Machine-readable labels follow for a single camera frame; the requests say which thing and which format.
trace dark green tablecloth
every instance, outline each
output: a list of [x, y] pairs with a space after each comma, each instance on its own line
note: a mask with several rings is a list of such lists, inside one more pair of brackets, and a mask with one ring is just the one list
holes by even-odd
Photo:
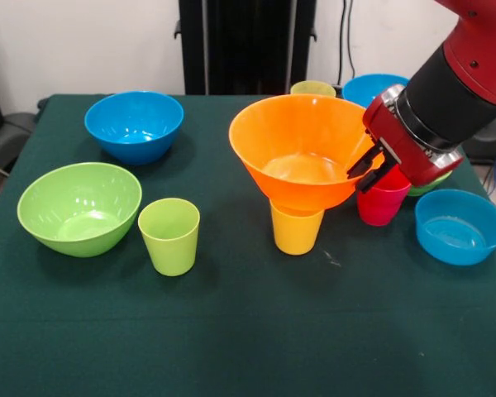
[[[496, 252], [468, 269], [417, 244], [414, 199], [387, 227], [351, 198], [327, 211], [307, 255], [282, 254], [269, 205], [227, 129], [255, 97], [180, 97], [186, 118], [161, 161], [130, 167], [147, 203], [202, 214], [186, 275], [155, 273], [137, 225], [75, 259], [21, 229], [35, 178], [117, 162], [83, 127], [99, 96], [54, 96], [0, 198], [0, 397], [146, 395], [496, 396]], [[483, 194], [465, 162], [444, 187]]]

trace cup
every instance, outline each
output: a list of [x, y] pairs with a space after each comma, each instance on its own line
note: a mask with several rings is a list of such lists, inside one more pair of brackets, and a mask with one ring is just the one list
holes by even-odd
[[163, 198], [147, 205], [138, 227], [152, 264], [162, 275], [182, 275], [195, 262], [200, 212], [181, 198]]
[[336, 90], [330, 84], [316, 80], [300, 81], [291, 87], [290, 93], [317, 93], [329, 97], [336, 96]]
[[271, 200], [270, 208], [275, 245], [289, 255], [302, 255], [311, 251], [325, 211], [312, 212], [283, 208]]
[[367, 193], [358, 193], [358, 214], [371, 226], [386, 226], [391, 222], [412, 184], [398, 168], [393, 167]]

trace orange bowl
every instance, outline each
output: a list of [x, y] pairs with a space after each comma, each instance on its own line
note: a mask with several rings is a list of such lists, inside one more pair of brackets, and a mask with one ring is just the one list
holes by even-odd
[[[347, 170], [373, 145], [364, 109], [316, 94], [253, 103], [230, 125], [230, 144], [264, 195], [279, 206], [320, 211], [347, 200], [360, 178]], [[373, 168], [382, 163], [374, 160]]]

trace bowl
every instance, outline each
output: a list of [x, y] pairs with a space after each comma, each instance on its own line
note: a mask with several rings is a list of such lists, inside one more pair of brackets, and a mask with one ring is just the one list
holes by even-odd
[[452, 171], [447, 172], [446, 174], [440, 176], [430, 184], [425, 184], [424, 186], [412, 186], [410, 191], [408, 192], [408, 196], [410, 197], [418, 197], [422, 196], [425, 193], [428, 193], [430, 190], [436, 188], [440, 183], [442, 183], [446, 178], [448, 178], [452, 174]]
[[20, 224], [62, 254], [89, 257], [115, 246], [131, 227], [141, 186], [129, 171], [106, 163], [78, 163], [33, 182], [17, 206]]
[[415, 207], [417, 239], [426, 252], [451, 265], [475, 265], [496, 249], [496, 206], [476, 194], [440, 189]]
[[158, 160], [173, 144], [184, 109], [162, 93], [117, 93], [95, 103], [84, 117], [90, 135], [128, 165]]
[[394, 84], [408, 84], [408, 79], [395, 74], [363, 74], [349, 80], [341, 91], [342, 97], [367, 108], [377, 95]]
[[[263, 194], [281, 208], [317, 212], [355, 192], [347, 170], [373, 145], [364, 109], [316, 94], [267, 98], [230, 125], [230, 144]], [[378, 168], [383, 156], [374, 159]]]

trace blue bowl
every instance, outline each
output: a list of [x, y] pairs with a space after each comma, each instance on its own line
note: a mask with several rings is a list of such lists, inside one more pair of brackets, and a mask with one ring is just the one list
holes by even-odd
[[184, 109], [162, 93], [117, 93], [95, 103], [84, 125], [98, 144], [119, 161], [143, 165], [158, 160], [173, 144]]
[[349, 80], [341, 91], [344, 99], [367, 108], [373, 99], [394, 84], [408, 84], [408, 79], [393, 74], [364, 74]]
[[496, 206], [476, 194], [455, 189], [425, 194], [415, 218], [419, 243], [440, 261], [475, 265], [496, 248]]

